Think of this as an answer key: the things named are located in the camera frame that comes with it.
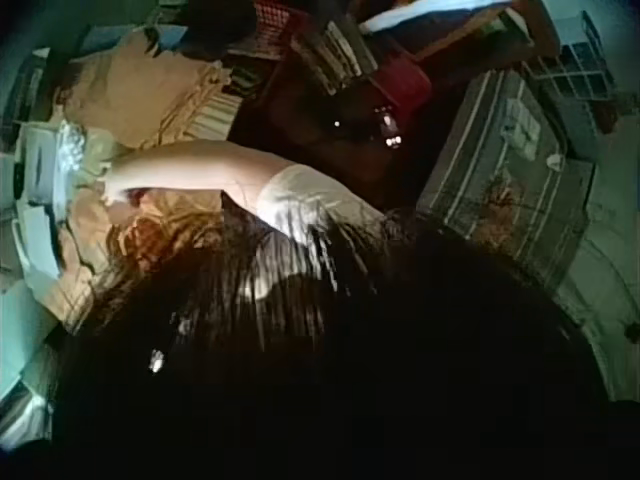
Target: person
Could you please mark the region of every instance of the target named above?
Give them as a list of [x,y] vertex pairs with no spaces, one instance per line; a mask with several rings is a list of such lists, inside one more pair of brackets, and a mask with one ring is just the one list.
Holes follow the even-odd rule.
[[52,397],[53,456],[373,475],[433,446],[605,442],[580,330],[437,219],[228,142],[133,153],[104,181],[109,204],[221,189],[252,215],[94,302]]

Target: dark hair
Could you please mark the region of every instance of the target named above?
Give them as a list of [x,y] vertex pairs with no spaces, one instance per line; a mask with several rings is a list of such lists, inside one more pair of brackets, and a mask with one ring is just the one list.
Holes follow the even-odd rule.
[[562,310],[434,220],[331,222],[306,247],[243,222],[200,230],[95,302],[63,363],[52,444],[329,468],[433,443],[595,444],[606,401]]

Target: basket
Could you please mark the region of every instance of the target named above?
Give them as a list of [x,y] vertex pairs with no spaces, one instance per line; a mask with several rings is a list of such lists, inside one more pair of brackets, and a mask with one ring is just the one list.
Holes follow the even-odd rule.
[[275,0],[256,0],[254,5],[258,17],[256,33],[231,45],[228,52],[264,60],[283,60],[290,51],[291,38],[304,26],[308,15]]

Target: striped blanket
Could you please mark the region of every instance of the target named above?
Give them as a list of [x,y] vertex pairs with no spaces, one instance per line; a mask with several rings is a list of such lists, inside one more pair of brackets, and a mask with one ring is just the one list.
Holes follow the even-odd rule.
[[[514,100],[540,127],[532,158],[503,135]],[[559,171],[549,167],[549,157],[565,153],[522,77],[488,72],[471,82],[418,210],[511,255],[555,288],[586,228],[592,173],[575,161],[562,162]]]

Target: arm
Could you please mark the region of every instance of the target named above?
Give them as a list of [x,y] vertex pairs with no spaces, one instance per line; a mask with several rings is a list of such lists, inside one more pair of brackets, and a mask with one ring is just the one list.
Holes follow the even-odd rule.
[[114,162],[105,177],[108,203],[137,188],[224,190],[254,212],[263,187],[293,165],[276,155],[230,142],[196,140],[135,152]]

